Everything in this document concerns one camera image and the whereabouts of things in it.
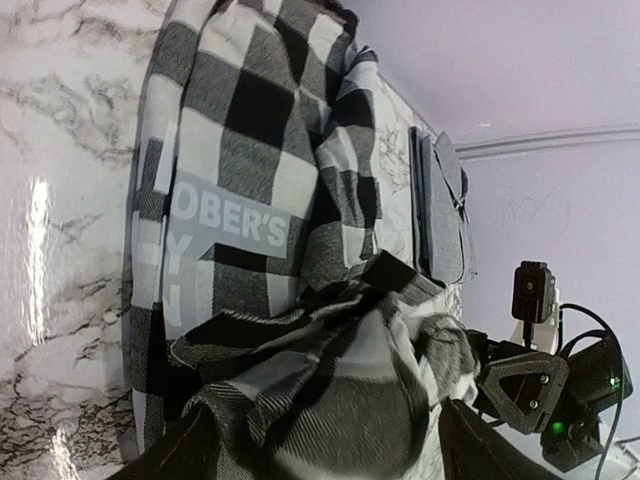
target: green light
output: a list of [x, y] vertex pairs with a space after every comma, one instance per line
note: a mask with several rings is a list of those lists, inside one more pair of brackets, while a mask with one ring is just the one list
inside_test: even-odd
[[564, 433], [564, 423], [556, 422], [551, 425], [551, 431], [554, 435], [562, 435]]

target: white marble surface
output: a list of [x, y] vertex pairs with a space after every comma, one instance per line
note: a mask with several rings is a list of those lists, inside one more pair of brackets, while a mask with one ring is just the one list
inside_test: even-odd
[[[133, 418], [122, 375], [125, 203], [168, 0], [0, 2], [0, 478], [99, 479]], [[383, 246], [410, 261], [407, 128], [381, 83]]]

